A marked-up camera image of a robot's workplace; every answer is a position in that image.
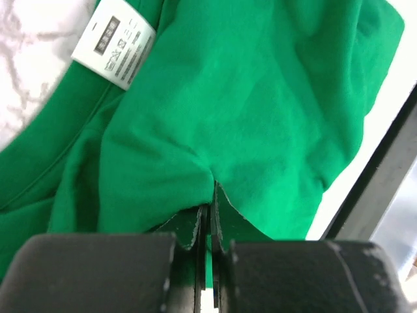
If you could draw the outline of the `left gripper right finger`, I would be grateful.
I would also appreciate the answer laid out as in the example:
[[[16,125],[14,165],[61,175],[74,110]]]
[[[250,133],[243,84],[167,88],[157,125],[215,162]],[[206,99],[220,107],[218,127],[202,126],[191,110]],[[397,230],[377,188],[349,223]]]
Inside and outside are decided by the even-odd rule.
[[[275,241],[220,184],[210,206],[214,306],[220,312],[410,312],[395,269],[370,242]]]

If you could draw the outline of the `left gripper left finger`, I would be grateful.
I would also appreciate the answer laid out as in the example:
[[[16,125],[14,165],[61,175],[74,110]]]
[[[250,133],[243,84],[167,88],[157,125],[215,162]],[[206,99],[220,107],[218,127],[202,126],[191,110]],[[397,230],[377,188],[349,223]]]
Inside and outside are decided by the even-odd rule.
[[[45,234],[17,252],[2,312],[199,312],[207,207],[143,234]]]

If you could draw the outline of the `green t shirt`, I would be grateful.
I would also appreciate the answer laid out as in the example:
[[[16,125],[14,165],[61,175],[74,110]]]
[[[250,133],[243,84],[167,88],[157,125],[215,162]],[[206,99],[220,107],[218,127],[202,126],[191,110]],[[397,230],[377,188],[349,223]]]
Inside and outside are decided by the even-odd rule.
[[[1,153],[1,272],[41,233],[142,233],[214,185],[304,239],[356,156],[405,23],[387,1],[133,1],[156,30],[123,91],[73,63]]]

